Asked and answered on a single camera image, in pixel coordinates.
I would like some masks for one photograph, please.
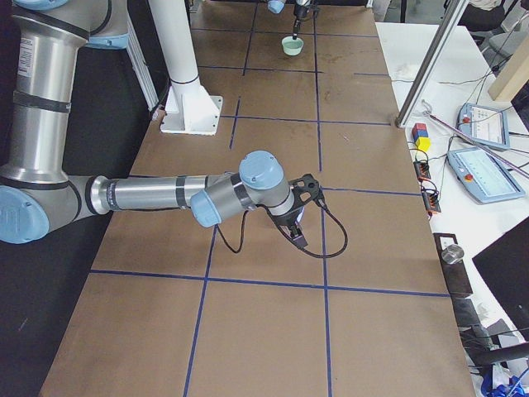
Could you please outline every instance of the grid line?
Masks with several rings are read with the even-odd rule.
[[[316,119],[317,119],[317,161],[318,169],[320,172],[323,171],[323,158],[322,158],[322,129],[320,124],[320,89],[317,78],[317,33],[316,33],[316,18],[312,16],[312,34],[314,35],[314,74],[316,84]]]
[[[255,10],[254,10],[254,17],[251,21],[251,30],[250,30],[250,39],[248,40],[248,48],[246,49],[246,58],[245,58],[245,67],[242,70],[242,75],[246,75],[246,67],[248,66],[248,57],[250,56],[250,47],[251,47],[251,38],[254,35],[254,29],[255,29],[255,17],[257,16],[257,7],[259,6],[259,3],[255,3]]]
[[[357,193],[370,193],[370,194],[395,194],[398,196],[414,196],[421,197],[420,193],[410,192],[392,192],[390,190],[367,190],[367,189],[350,189],[350,188],[326,188],[322,186],[322,190],[328,190],[331,192],[357,192]]]
[[[221,116],[225,118],[233,118],[235,116]],[[319,122],[321,124],[355,124],[361,126],[391,126],[390,122],[348,122],[348,121],[332,121],[332,120],[311,120],[303,118],[283,118],[283,117],[262,117],[262,116],[237,116],[238,118],[247,118],[250,120],[273,120],[276,122]]]
[[[235,139],[235,129],[237,127],[237,120],[239,116],[239,107],[241,106],[241,97],[237,99],[237,107],[235,109],[235,120],[233,121],[233,127],[231,128],[231,139],[230,139],[230,145],[229,149],[231,150],[233,148],[233,141]]]
[[[163,273],[147,273],[138,271],[127,271],[127,270],[104,270],[96,269],[90,270],[91,274],[99,275],[117,275],[117,276],[132,276],[132,277],[156,277],[166,279],[186,279],[186,280],[198,280],[205,281],[206,277],[193,276],[193,275],[172,275]],[[227,284],[246,284],[246,285],[263,285],[270,287],[282,287],[282,288],[304,288],[304,289],[325,289],[333,291],[349,291],[349,292],[364,292],[373,294],[391,294],[391,295],[413,295],[413,296],[428,296],[437,298],[449,298],[449,294],[443,294],[439,292],[421,292],[421,291],[406,291],[400,289],[371,289],[371,288],[360,288],[360,287],[347,287],[340,285],[318,285],[318,284],[302,284],[302,283],[287,283],[281,281],[265,281],[265,280],[244,280],[244,279],[228,279],[220,277],[209,277],[208,282],[218,282]]]
[[[200,304],[198,305],[197,322],[195,323],[195,331],[193,334],[193,343],[191,345],[191,352],[189,353],[188,372],[185,376],[185,385],[183,387],[183,397],[187,397],[189,391],[189,383],[191,381],[191,373],[193,372],[193,361],[195,358],[195,351],[197,348],[198,331],[200,330],[200,321],[202,319],[202,311],[204,308],[204,301],[206,300],[206,289],[207,289],[207,277],[209,276],[209,269],[212,264],[213,247],[215,246],[215,236],[217,229],[213,228],[212,243],[209,247],[209,255],[207,257],[206,273],[204,275],[204,284],[202,287],[202,293],[200,295]]]
[[[294,72],[294,73],[324,73],[316,72],[314,70],[297,70],[297,69],[272,69],[272,68],[244,68],[240,66],[215,66],[215,65],[199,65],[198,68],[208,69],[230,69],[230,70],[255,70],[258,72]]]
[[[266,33],[271,35],[284,35],[288,34],[288,32],[285,31],[257,31],[253,29],[252,30],[244,30],[244,29],[221,29],[221,28],[207,28],[207,27],[192,27],[192,31],[229,31],[233,33]],[[300,33],[300,36],[310,36],[312,33]],[[347,34],[347,33],[318,33],[319,36],[337,36],[337,37],[359,37],[359,38],[365,38],[365,39],[378,39],[379,37],[376,35],[355,35],[355,34]]]
[[[322,252],[326,255],[325,213],[320,209],[322,216]],[[327,395],[332,397],[332,360],[331,360],[331,320],[329,316],[329,281],[327,274],[327,259],[323,258],[323,299],[325,306],[325,344],[327,354]]]

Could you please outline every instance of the black cable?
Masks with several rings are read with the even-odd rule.
[[[519,136],[521,138],[529,138],[529,134],[521,134],[519,132],[509,132],[509,135],[512,136]]]
[[[525,11],[522,15],[522,17],[518,20],[517,24],[522,20],[522,18],[527,14],[527,11]],[[505,39],[505,41],[502,43],[502,45],[499,47],[499,50],[498,51],[495,51],[495,54],[494,54],[494,57],[493,59],[490,61],[491,64],[494,63],[494,61],[496,60],[496,57],[498,55],[500,55],[499,53],[502,52],[502,49],[503,47],[507,44],[509,38],[511,37],[511,35],[513,34],[514,30],[511,30],[509,32],[509,34],[507,35],[507,38]],[[479,97],[481,96],[481,92],[483,91],[483,87],[485,85],[485,80],[483,81],[483,83],[481,84],[481,88],[479,89],[479,93],[478,93],[478,98],[476,99],[476,103],[479,102]]]
[[[349,237],[347,236],[347,231],[346,231],[346,228],[344,227],[344,225],[331,213],[331,211],[329,211],[329,208],[327,208],[327,206],[323,203],[317,203],[317,206],[318,207],[321,207],[323,209],[323,211],[325,211],[325,213],[336,223],[336,225],[338,225],[338,227],[341,229],[341,232],[343,233],[344,235],[344,244],[343,246],[340,248],[340,250],[336,251],[336,252],[333,252],[332,254],[316,254],[314,252],[310,252],[309,250],[306,250],[305,248],[303,248],[302,246],[297,246],[296,243],[290,238],[290,236],[281,228],[280,225],[277,225],[275,224],[274,222],[274,225],[275,227],[279,230],[279,232],[283,235],[284,238],[286,238],[288,240],[288,242],[290,242],[290,244],[292,244],[293,246],[295,246],[296,248],[298,248],[301,252],[313,257],[313,258],[317,258],[317,259],[330,259],[330,258],[334,258],[336,256],[339,256],[340,254],[342,254],[346,248],[347,248],[347,244],[349,243]],[[267,207],[264,207],[264,209],[266,210],[267,214],[273,218],[274,215],[272,215],[272,213],[268,210]]]
[[[510,108],[514,108],[514,105],[511,105],[508,108],[504,108],[502,110],[498,110],[497,112],[494,112],[493,114],[491,114],[490,116],[487,116],[486,118],[480,118],[479,120],[474,120],[472,122],[460,122],[460,123],[457,124],[457,127],[459,127],[459,126],[461,126],[463,124],[468,125],[468,124],[475,124],[476,122],[484,122],[485,120],[489,120],[491,117],[496,116],[498,113],[505,112],[505,111],[509,110]]]
[[[518,168],[527,167],[528,165],[529,165],[529,161],[527,163],[523,163],[522,165],[519,165]]]
[[[227,248],[233,252],[234,254],[238,254],[239,252],[241,252],[242,250],[242,245],[244,244],[245,242],[245,225],[246,225],[246,215],[248,215],[248,210],[245,211],[245,213],[242,214],[242,220],[241,220],[241,239],[239,241],[239,248],[235,249],[233,248],[229,243],[228,241],[226,240],[226,238],[224,237],[224,233],[222,233],[222,230],[221,228],[216,225],[215,228],[218,230],[218,234],[221,235],[221,239],[222,241],[224,242],[224,245],[227,246]]]
[[[156,112],[156,110],[158,109],[158,107],[162,104],[162,102],[167,98],[167,96],[169,95],[169,90],[171,88],[171,81],[172,79],[169,77],[169,74],[167,74],[166,72],[164,72],[163,70],[158,70],[158,69],[153,69],[151,68],[146,62],[143,63],[143,65],[145,65],[147,67],[148,70],[154,72],[154,73],[157,73],[157,74],[162,74],[165,78],[166,78],[166,81],[165,81],[165,86],[164,86],[164,89],[162,90],[162,92],[160,93],[160,95],[158,96],[158,102],[156,102],[156,105],[151,109],[150,111],[150,116],[152,117],[152,115]]]
[[[102,31],[105,27],[107,27],[108,23],[110,22],[110,18],[112,17],[112,0],[108,0],[107,4],[107,14],[105,15],[105,19],[101,22],[101,25],[96,27],[93,31],[90,31],[90,36],[97,35],[100,31]]]
[[[430,161],[432,161],[432,160],[440,160],[440,159],[442,159],[443,157],[446,157],[446,154],[444,154],[444,155],[439,155],[439,156],[437,156],[437,157],[432,157],[432,158],[430,158]]]
[[[510,148],[508,151],[515,151],[517,153],[523,153],[524,155],[529,155],[529,151],[523,151],[521,149],[515,149],[515,148]]]
[[[180,209],[179,207],[167,207],[167,208],[138,208],[138,209],[127,209],[126,211],[136,211],[138,213],[155,213],[158,211],[173,211],[175,209]]]

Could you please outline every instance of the blue object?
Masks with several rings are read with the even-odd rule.
[[[252,151],[239,165],[241,180],[252,189],[276,187],[284,177],[283,167],[268,151]]]
[[[476,147],[449,151],[448,163],[469,193],[480,203],[518,199],[526,195],[503,164]]]
[[[491,135],[488,132],[485,123],[496,120],[498,120],[499,123],[499,131]],[[460,110],[457,127],[466,136],[469,136],[484,145],[495,147],[496,149],[503,151],[511,147],[507,114],[504,110],[466,103]]]
[[[0,186],[0,240],[23,244],[44,237],[49,230],[44,209],[30,195]]]
[[[35,11],[53,10],[65,5],[69,0],[15,0],[15,4],[22,8]]]
[[[118,36],[91,36],[87,47],[99,50],[123,50],[129,45],[129,34]]]
[[[500,385],[496,389],[492,388],[492,374],[488,373],[484,376],[483,384],[481,385],[481,394],[487,397],[524,397],[526,393],[522,387],[522,378],[528,371],[529,369],[523,371],[519,378],[513,376],[509,379],[508,385]]]
[[[280,12],[282,12],[283,7],[284,7],[284,2],[282,2],[281,0],[269,0],[268,1],[268,9],[274,14],[279,14]]]
[[[191,198],[191,211],[197,222],[204,227],[222,222],[221,215],[205,190],[199,191]]]
[[[417,140],[418,137],[422,136],[424,138],[428,138],[428,131],[427,130],[421,130],[417,129],[412,132],[412,136],[414,140]]]

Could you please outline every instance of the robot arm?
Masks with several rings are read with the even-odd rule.
[[[301,22],[307,20],[308,13],[314,9],[317,12],[314,0],[296,0],[294,5],[294,20],[292,38],[296,40],[298,38],[299,29],[301,28]]]
[[[107,179],[71,176],[63,189],[0,186],[0,240],[24,243],[76,220],[109,211],[191,208],[204,227],[245,210],[264,207],[277,227],[286,227],[298,247],[307,245],[299,218],[303,207],[322,197],[311,176],[288,182],[267,151],[254,151],[236,174],[173,178]]]
[[[106,179],[87,183],[87,205],[92,213],[121,210],[191,208],[204,227],[222,223],[245,210],[266,208],[277,227],[305,247],[299,219],[303,207],[323,194],[311,176],[288,182],[279,162],[267,151],[254,151],[242,160],[236,174],[178,176],[175,178]]]

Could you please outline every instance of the metal cylinder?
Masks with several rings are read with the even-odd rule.
[[[229,180],[229,175],[127,179],[98,176],[88,188],[90,204],[97,213],[126,209],[186,209],[196,193],[225,178]]]
[[[84,37],[63,28],[47,25],[30,15],[14,14],[21,28],[21,58],[17,90],[36,97],[69,103],[74,84],[78,49],[86,44]]]
[[[14,12],[13,18],[21,28],[21,50],[9,161],[0,175],[30,183],[64,183],[68,177],[62,162],[75,63],[87,40],[23,10]]]
[[[422,94],[424,93],[431,73],[436,66],[436,62],[439,59],[446,42],[450,39],[451,33],[460,21],[468,3],[469,0],[450,1],[443,22],[439,25],[436,35],[431,41],[430,48],[428,48],[428,52],[422,61],[421,68],[417,72],[417,76],[413,81],[410,92],[404,100],[403,107],[397,116],[396,123],[398,127],[406,127],[412,112],[415,110],[419,101],[421,101]]]
[[[486,366],[496,362],[510,361],[527,357],[529,357],[529,342],[521,343],[516,346],[491,350],[489,352],[480,352],[472,357],[472,361],[477,366]]]

